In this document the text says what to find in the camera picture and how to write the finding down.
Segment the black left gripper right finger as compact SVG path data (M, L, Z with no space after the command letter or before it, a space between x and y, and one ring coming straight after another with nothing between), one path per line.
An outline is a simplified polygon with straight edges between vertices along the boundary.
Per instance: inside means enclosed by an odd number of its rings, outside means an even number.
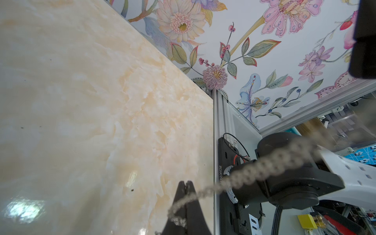
M185 205L186 209L186 234L187 235L211 235L205 221L201 206L197 199Z

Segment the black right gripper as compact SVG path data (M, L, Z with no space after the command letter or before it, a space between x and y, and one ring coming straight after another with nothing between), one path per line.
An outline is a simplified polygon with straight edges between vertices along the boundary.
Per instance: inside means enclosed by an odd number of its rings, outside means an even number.
M359 2L354 29L355 44L349 65L349 73L362 79L376 78L376 2Z

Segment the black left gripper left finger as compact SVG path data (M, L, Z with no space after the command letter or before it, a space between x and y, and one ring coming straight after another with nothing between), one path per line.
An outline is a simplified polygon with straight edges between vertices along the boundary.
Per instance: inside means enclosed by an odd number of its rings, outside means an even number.
M179 209L175 204L186 196L186 185L180 181L175 193L172 210L167 212L167 222L161 235L185 235L186 234L186 209L181 206Z

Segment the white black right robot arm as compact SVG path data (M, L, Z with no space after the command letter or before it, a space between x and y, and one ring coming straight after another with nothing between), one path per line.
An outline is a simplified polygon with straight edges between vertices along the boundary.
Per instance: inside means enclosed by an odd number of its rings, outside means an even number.
M320 197L374 210L376 169L350 162L292 133L276 133L257 146L258 159L234 167L240 179L227 189L234 203L270 202L284 209L303 210Z

